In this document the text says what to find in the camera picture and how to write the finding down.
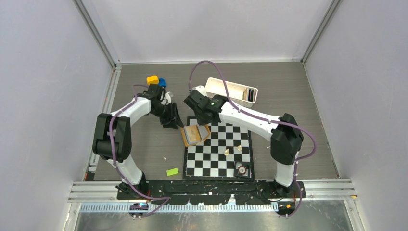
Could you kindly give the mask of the gold VIP card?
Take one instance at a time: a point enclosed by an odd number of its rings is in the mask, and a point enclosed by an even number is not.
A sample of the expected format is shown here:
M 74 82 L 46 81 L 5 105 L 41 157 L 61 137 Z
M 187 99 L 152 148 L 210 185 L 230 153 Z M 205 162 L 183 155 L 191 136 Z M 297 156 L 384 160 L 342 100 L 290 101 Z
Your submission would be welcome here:
M 196 125 L 187 126 L 187 127 L 185 128 L 185 133 L 186 133 L 186 136 L 187 136 L 190 140 L 196 141 L 196 140 L 200 140 L 200 139 L 201 139 L 201 135 L 200 135 L 199 129 L 198 129 L 198 127 L 197 127 Z

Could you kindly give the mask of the white rectangular plastic tray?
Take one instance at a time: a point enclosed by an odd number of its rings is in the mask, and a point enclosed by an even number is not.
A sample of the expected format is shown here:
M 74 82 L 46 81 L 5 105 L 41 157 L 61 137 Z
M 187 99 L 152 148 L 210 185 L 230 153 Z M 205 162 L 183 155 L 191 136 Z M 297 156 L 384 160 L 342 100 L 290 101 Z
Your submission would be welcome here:
M 233 83 L 226 81 L 227 90 L 230 98 L 238 105 L 251 108 L 257 100 L 258 89 L 247 85 Z M 255 99 L 253 102 L 245 101 L 242 99 L 243 92 L 246 88 L 253 88 L 256 90 Z M 227 92 L 223 83 L 223 80 L 210 77 L 207 79 L 205 90 L 208 97 L 214 97 L 215 95 L 221 95 L 227 97 Z

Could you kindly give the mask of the credit cards stack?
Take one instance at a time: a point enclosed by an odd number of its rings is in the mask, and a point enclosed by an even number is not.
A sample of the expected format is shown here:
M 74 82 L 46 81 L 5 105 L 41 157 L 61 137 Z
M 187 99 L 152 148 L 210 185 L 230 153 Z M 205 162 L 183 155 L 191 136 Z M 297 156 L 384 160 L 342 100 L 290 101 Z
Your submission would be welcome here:
M 243 92 L 242 99 L 245 101 L 253 102 L 255 99 L 256 90 L 253 88 L 246 88 Z

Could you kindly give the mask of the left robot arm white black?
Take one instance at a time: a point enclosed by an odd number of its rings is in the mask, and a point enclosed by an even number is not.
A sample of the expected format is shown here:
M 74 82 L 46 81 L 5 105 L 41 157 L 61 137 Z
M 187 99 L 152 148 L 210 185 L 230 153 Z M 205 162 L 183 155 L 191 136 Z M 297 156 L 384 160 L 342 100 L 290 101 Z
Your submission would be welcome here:
M 136 199 L 147 197 L 148 183 L 131 156 L 131 127 L 145 115 L 158 117 L 164 128 L 184 126 L 170 92 L 151 84 L 117 111 L 97 116 L 92 144 L 93 153 L 110 163 L 121 177 L 117 188 Z

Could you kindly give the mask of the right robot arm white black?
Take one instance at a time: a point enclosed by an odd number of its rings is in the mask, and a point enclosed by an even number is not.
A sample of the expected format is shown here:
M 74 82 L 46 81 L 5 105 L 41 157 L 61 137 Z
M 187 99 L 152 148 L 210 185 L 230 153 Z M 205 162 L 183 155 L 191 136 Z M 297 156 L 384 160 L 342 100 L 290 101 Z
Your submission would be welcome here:
M 288 197 L 294 191 L 296 159 L 304 136 L 290 114 L 272 116 L 237 105 L 230 98 L 205 96 L 191 90 L 184 103 L 193 110 L 199 125 L 228 123 L 244 128 L 270 142 L 270 155 L 277 162 L 275 193 Z

